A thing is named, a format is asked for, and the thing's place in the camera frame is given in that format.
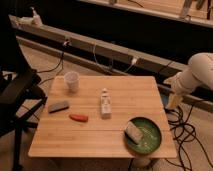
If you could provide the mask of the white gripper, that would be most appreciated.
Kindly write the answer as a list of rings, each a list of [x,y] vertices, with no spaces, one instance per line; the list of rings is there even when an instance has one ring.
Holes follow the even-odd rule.
[[[178,74],[176,74],[172,78],[171,89],[177,95],[185,95],[186,94],[186,89],[181,85]],[[168,104],[166,105],[166,108],[168,110],[172,110],[172,109],[175,108],[175,105],[176,105],[176,102],[177,102],[177,96],[175,94],[169,95]]]

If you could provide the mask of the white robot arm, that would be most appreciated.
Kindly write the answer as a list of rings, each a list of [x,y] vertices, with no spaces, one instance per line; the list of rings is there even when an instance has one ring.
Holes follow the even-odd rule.
[[[206,85],[213,90],[213,53],[197,53],[193,55],[185,70],[177,72],[167,78],[165,84],[171,86],[168,110],[175,109],[187,94],[191,94],[197,87]]]

